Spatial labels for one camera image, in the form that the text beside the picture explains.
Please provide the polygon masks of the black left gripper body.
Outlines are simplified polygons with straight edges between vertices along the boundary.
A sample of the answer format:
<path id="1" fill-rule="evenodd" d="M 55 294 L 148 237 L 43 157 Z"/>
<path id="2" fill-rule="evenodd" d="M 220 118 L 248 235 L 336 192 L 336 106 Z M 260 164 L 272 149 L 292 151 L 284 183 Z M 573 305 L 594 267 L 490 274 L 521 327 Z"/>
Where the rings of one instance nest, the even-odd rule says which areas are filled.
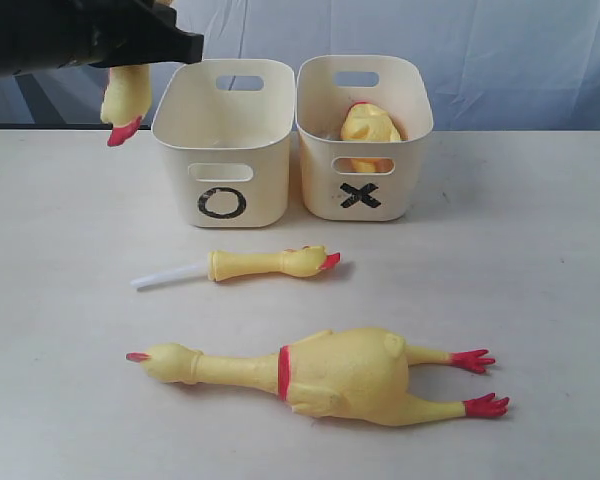
<path id="1" fill-rule="evenodd" d="M 0 1 L 0 77 L 106 59 L 129 12 L 128 1 Z"/>

